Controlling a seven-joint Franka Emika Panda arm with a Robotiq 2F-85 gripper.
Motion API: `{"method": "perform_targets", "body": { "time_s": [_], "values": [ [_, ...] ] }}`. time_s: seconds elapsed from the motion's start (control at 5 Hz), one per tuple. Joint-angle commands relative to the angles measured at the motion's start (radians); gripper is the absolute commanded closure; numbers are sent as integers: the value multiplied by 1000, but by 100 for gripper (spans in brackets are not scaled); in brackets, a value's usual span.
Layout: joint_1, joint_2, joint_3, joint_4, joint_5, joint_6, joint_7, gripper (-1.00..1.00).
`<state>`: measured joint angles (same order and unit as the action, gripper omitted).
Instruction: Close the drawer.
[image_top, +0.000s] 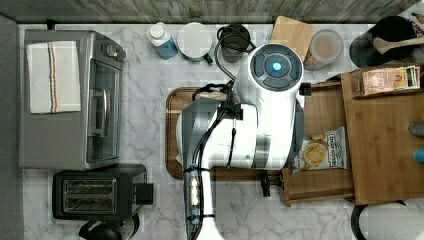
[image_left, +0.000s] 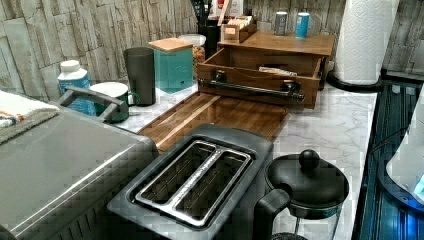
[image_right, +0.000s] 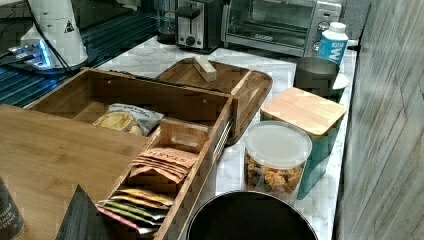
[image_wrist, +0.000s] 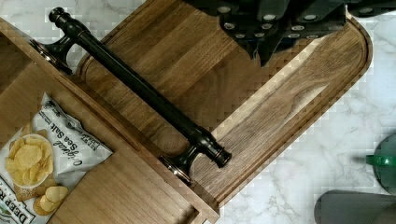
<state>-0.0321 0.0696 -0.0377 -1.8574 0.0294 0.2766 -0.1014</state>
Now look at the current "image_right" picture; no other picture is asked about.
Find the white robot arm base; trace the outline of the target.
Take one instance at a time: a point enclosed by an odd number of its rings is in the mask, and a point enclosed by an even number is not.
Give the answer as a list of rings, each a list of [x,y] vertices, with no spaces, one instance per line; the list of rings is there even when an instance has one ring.
[[[8,51],[39,71],[74,70],[88,60],[71,0],[26,0],[32,27]]]

